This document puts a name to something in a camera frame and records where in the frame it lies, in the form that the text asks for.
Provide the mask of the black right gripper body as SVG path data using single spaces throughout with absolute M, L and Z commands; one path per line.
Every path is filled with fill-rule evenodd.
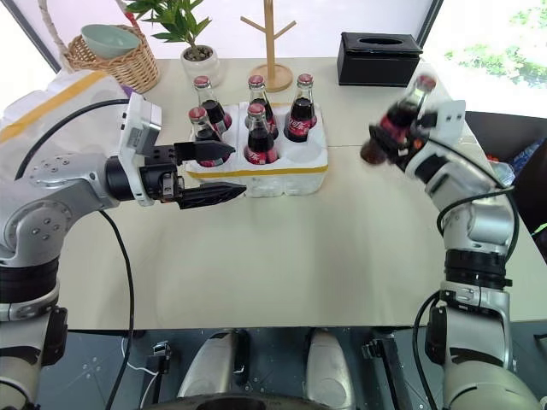
M 393 150 L 387 155 L 388 161 L 405 172 L 409 163 L 425 147 L 429 132 L 420 128 L 410 128 L 401 142 L 395 142 Z

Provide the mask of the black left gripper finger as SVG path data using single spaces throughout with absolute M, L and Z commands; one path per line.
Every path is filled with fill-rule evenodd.
M 236 150 L 220 141 L 203 140 L 174 144 L 175 158 L 180 165 L 183 161 L 215 161 L 225 159 Z
M 228 182 L 206 183 L 183 189 L 176 202 L 180 209 L 202 208 L 231 201 L 244 194 L 246 186 Z

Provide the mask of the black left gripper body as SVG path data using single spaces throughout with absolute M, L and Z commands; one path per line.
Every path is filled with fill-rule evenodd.
M 151 149 L 139 167 L 147 196 L 155 201 L 183 203 L 184 180 L 178 174 L 182 164 L 183 144 L 159 145 Z

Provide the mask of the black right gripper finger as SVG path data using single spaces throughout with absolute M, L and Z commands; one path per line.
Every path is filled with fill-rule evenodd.
M 399 147 L 403 143 L 402 127 L 370 125 L 369 134 L 368 162 L 381 164 L 389 161 L 396 164 L 399 160 Z
M 422 113 L 418 118 L 413 122 L 415 127 L 421 127 L 425 129 L 435 128 L 437 125 L 437 111 L 436 110 L 427 110 Z

